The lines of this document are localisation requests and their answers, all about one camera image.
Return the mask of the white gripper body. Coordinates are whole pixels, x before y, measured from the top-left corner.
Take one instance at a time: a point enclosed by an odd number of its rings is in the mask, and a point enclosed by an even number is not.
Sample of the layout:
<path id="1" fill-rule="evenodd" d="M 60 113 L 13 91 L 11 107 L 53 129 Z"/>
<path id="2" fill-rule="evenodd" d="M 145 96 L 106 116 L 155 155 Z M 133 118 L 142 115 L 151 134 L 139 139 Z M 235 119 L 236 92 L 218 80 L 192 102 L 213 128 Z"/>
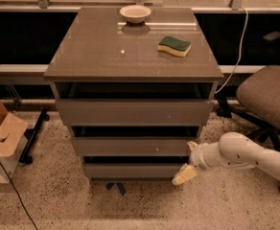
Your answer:
<path id="1" fill-rule="evenodd" d="M 195 168 L 207 171 L 213 168 L 214 147 L 211 144 L 200 144 L 195 150 L 191 151 L 189 164 Z"/>

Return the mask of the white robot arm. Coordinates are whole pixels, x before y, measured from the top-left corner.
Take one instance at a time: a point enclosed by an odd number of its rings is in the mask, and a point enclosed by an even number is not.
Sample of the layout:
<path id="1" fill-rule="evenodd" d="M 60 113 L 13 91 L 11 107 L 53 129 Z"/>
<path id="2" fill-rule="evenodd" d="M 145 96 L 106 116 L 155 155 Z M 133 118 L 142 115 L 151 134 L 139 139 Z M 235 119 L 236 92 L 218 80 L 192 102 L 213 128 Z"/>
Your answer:
<path id="1" fill-rule="evenodd" d="M 227 132 L 218 142 L 196 144 L 188 142 L 191 154 L 172 183 L 181 185 L 198 175 L 198 171 L 217 167 L 252 169 L 254 167 L 280 181 L 280 151 L 266 149 L 241 133 Z"/>

